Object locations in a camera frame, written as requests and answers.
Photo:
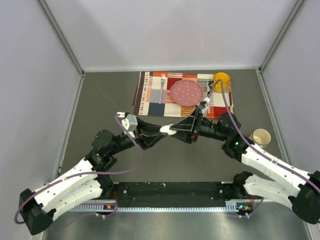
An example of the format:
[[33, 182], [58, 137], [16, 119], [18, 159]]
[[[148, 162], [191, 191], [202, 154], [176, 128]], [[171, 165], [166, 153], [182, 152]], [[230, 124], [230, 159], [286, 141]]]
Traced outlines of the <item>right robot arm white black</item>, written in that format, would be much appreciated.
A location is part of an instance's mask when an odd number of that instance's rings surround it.
[[199, 136], [223, 141], [222, 150], [232, 159], [266, 175], [263, 179], [252, 173], [234, 177], [233, 192], [239, 198], [247, 195], [272, 200], [291, 209], [300, 219], [317, 224], [320, 221], [320, 172], [298, 169], [267, 153], [240, 132], [240, 123], [232, 113], [223, 113], [211, 123], [195, 110], [184, 120], [172, 124], [168, 134], [186, 143]]

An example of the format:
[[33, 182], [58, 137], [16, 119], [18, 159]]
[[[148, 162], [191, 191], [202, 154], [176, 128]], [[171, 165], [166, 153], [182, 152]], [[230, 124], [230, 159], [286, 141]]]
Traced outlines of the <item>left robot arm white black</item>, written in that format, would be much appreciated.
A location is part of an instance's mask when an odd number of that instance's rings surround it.
[[101, 130], [92, 142], [93, 149], [74, 167], [52, 182], [36, 190], [29, 188], [19, 195], [16, 224], [24, 224], [34, 236], [50, 227], [70, 209], [99, 197], [109, 198], [114, 191], [110, 169], [116, 163], [114, 155], [137, 147], [139, 152], [153, 147], [161, 139], [175, 135], [172, 125], [149, 124], [135, 115], [117, 114], [116, 122], [123, 133]]

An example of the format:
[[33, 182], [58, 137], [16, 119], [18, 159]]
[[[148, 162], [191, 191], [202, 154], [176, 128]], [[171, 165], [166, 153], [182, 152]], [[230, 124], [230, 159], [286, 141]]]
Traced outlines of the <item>yellow mug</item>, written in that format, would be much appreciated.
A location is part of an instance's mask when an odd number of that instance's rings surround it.
[[231, 77], [227, 73], [217, 72], [213, 75], [213, 78], [209, 82], [208, 87], [211, 90], [213, 88], [213, 85], [216, 84], [213, 90], [217, 93], [222, 93], [227, 89], [230, 80]]

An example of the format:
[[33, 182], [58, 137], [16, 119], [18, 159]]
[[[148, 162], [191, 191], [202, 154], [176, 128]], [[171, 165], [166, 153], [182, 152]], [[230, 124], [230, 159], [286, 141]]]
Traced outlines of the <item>white earbud case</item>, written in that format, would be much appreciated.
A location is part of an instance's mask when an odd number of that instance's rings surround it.
[[172, 126], [172, 124], [164, 125], [159, 129], [159, 132], [160, 133], [165, 133], [168, 136], [173, 136], [173, 135], [175, 135], [177, 133], [177, 131], [174, 130], [174, 129], [171, 129], [171, 126]]

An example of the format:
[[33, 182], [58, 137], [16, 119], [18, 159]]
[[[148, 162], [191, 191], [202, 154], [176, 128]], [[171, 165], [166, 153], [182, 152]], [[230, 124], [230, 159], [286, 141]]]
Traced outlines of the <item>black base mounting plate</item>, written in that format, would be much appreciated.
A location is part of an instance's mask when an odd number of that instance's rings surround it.
[[121, 208], [224, 207], [226, 201], [252, 197], [238, 194], [232, 183], [119, 182], [97, 200], [116, 201]]

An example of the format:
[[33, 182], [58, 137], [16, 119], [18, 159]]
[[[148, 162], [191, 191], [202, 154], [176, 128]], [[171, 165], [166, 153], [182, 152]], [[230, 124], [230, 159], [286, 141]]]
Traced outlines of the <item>patchwork colourful placemat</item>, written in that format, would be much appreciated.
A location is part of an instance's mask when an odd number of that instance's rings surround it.
[[187, 73], [142, 71], [133, 100], [135, 115], [186, 117], [210, 95], [206, 117], [218, 119], [233, 113], [231, 77], [225, 72]]

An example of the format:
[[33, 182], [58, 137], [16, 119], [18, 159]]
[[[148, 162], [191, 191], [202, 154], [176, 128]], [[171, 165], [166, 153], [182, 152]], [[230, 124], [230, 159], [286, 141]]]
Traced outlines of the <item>pink handled fork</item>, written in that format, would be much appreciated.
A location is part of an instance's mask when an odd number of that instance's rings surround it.
[[165, 82], [166, 82], [166, 74], [165, 74], [165, 73], [162, 73], [162, 74], [161, 74], [161, 79], [160, 79], [160, 92], [159, 92], [159, 100], [158, 100], [158, 103], [159, 103], [159, 104], [162, 103], [163, 90], [164, 90]]

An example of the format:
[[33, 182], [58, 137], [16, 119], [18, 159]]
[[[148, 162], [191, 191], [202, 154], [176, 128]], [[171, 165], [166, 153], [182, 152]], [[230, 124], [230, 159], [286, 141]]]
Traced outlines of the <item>beige ceramic mug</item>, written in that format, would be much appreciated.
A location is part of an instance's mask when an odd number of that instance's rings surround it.
[[255, 129], [249, 138], [260, 148], [265, 148], [268, 146], [272, 141], [271, 134], [263, 128], [257, 128]]

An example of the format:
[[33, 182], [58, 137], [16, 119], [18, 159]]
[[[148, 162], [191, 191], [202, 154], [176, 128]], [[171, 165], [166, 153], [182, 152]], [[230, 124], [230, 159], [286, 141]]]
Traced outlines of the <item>pink dotted plate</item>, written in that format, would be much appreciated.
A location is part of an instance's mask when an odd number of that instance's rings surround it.
[[172, 100], [181, 107], [192, 107], [204, 97], [202, 86], [193, 80], [180, 80], [170, 88]]

